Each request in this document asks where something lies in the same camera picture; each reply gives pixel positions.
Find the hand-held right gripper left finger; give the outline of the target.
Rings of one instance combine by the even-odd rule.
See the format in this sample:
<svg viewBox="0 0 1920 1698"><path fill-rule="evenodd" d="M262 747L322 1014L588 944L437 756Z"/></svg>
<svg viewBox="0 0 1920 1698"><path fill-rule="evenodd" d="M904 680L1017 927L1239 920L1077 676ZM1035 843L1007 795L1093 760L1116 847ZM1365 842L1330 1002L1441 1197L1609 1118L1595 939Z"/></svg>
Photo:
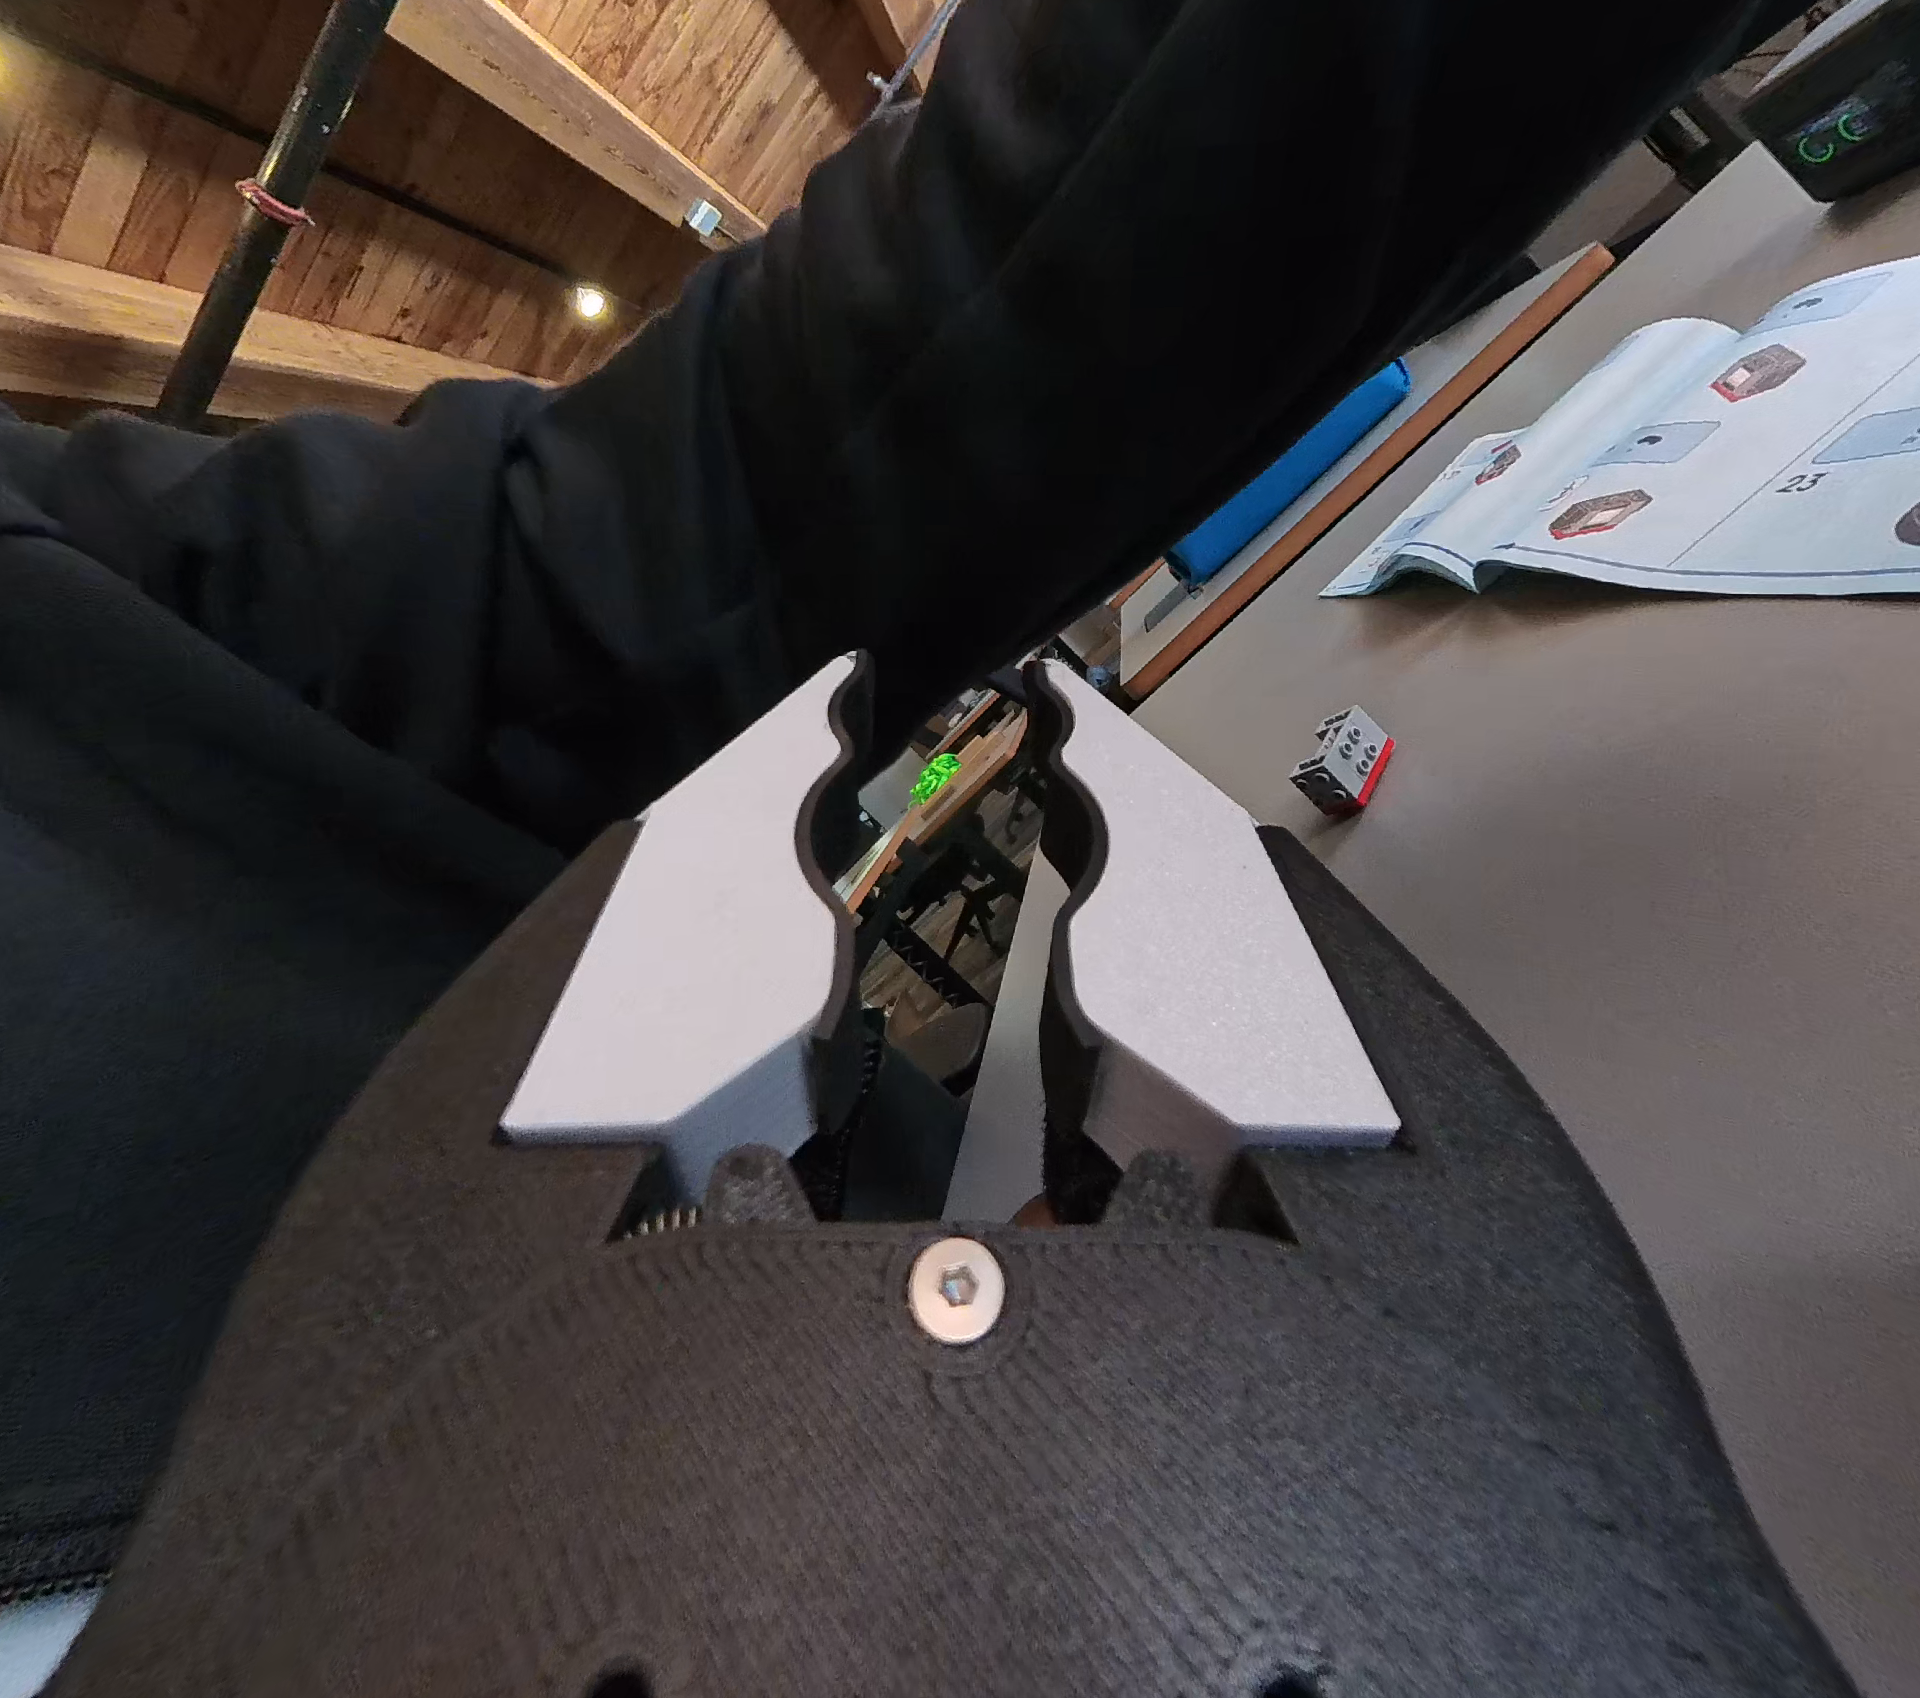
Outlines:
<svg viewBox="0 0 1920 1698"><path fill-rule="evenodd" d="M869 653L829 657L638 815L499 1112L508 1144L722 1158L813 1138L854 976L827 856L871 690Z"/></svg>

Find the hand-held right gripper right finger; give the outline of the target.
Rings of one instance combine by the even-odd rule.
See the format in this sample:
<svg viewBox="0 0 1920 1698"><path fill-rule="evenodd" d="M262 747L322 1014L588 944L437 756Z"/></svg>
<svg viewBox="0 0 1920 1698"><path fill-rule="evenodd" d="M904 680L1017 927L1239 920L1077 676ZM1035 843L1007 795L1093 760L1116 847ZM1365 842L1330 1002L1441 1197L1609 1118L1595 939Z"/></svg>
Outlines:
<svg viewBox="0 0 1920 1698"><path fill-rule="evenodd" d="M1102 1155L1383 1149L1401 1119L1252 813L1055 657L1046 768L1048 1130Z"/></svg>

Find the person's left forearm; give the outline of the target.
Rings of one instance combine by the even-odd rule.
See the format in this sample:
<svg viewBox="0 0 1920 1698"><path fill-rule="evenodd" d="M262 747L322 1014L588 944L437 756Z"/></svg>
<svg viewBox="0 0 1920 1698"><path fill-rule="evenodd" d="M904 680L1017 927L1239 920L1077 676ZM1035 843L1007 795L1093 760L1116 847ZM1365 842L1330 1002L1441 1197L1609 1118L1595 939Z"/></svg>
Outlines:
<svg viewBox="0 0 1920 1698"><path fill-rule="evenodd" d="M1757 0L966 0L923 97L564 390L10 423L3 792L397 770L576 850L851 649L874 736L1168 548Z"/></svg>

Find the grey desk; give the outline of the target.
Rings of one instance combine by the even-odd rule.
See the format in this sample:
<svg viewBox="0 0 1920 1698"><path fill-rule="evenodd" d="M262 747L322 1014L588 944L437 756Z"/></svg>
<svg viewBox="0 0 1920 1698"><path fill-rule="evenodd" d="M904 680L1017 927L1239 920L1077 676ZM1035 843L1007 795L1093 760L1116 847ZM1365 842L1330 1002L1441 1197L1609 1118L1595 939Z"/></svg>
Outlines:
<svg viewBox="0 0 1920 1698"><path fill-rule="evenodd" d="M1741 154L1139 707L1524 1070L1630 1230L1748 1504L1866 1694L1915 1694L1915 606L1319 590L1478 435L1663 316L1915 254L1915 173ZM1396 742L1325 815L1323 717Z"/></svg>

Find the long wood edged table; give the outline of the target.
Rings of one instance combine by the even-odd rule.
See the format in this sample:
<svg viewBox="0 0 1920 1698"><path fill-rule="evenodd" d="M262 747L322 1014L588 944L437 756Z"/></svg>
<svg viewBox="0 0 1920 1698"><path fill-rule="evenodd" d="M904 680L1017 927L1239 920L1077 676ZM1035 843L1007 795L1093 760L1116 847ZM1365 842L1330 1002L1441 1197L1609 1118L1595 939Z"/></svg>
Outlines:
<svg viewBox="0 0 1920 1698"><path fill-rule="evenodd" d="M889 875L904 868L906 850L930 852L935 839L969 819L980 802L1016 774L1027 740L1027 707L988 690L937 736L908 788L900 815L878 832L876 843L835 883L842 905L857 917Z"/></svg>

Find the blue felt storage box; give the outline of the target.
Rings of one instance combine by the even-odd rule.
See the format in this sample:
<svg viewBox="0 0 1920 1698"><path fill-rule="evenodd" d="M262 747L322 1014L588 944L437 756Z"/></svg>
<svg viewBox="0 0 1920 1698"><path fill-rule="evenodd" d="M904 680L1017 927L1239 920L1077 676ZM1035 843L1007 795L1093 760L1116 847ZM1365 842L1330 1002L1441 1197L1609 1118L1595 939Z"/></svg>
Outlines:
<svg viewBox="0 0 1920 1698"><path fill-rule="evenodd" d="M1412 373L1404 357L1382 365L1253 479L1176 540L1163 554L1171 576L1195 587L1231 562L1286 508L1339 461L1408 396Z"/></svg>

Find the open instruction booklet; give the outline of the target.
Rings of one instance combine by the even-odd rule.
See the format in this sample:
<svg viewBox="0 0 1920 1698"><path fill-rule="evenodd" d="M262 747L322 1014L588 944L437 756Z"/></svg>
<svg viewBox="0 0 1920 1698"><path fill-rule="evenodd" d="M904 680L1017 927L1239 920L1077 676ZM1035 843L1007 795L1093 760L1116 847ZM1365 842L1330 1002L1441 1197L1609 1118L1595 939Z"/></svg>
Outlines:
<svg viewBox="0 0 1920 1698"><path fill-rule="evenodd" d="M1663 317L1543 413L1469 440L1319 596L1509 573L1759 597L1918 591L1918 260L1753 326Z"/></svg>

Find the black ceiling pipe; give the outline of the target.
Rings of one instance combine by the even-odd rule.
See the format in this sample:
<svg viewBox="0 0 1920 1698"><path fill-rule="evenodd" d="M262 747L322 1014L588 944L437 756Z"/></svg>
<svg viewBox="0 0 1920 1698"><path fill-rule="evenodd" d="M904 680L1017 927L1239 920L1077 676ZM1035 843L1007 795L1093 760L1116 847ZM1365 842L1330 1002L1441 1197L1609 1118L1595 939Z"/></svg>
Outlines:
<svg viewBox="0 0 1920 1698"><path fill-rule="evenodd" d="M156 416L200 434L237 341L306 203L399 0L331 0L257 170L241 216L156 398Z"/></svg>

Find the dark power station with screen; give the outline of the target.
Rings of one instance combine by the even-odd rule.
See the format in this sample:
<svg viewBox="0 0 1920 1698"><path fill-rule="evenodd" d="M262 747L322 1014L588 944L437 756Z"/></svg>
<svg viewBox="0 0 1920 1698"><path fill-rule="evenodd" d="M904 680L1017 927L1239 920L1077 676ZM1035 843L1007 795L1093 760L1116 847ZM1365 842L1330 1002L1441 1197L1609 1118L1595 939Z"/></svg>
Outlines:
<svg viewBox="0 0 1920 1698"><path fill-rule="evenodd" d="M1855 197L1918 161L1918 0L1850 0L1740 105L1813 200Z"/></svg>

